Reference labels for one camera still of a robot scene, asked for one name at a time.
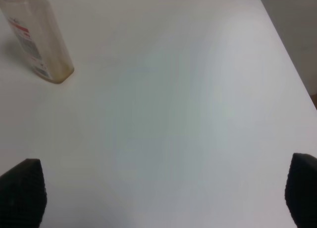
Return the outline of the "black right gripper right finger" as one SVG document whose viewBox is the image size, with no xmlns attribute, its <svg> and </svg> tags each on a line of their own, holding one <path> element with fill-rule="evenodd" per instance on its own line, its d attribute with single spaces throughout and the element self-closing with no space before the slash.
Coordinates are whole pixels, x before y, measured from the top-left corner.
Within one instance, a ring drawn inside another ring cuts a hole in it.
<svg viewBox="0 0 317 228">
<path fill-rule="evenodd" d="M 309 154 L 294 153 L 287 182 L 285 201 L 298 228 L 317 226 L 317 159 Z"/>
</svg>

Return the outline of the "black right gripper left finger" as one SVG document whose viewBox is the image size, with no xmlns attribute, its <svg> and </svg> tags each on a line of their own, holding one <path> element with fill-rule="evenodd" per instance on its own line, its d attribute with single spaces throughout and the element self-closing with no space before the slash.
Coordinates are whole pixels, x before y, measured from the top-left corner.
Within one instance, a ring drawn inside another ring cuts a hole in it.
<svg viewBox="0 0 317 228">
<path fill-rule="evenodd" d="M 25 159 L 0 177 L 0 226 L 38 228 L 47 205 L 40 159 Z"/>
</svg>

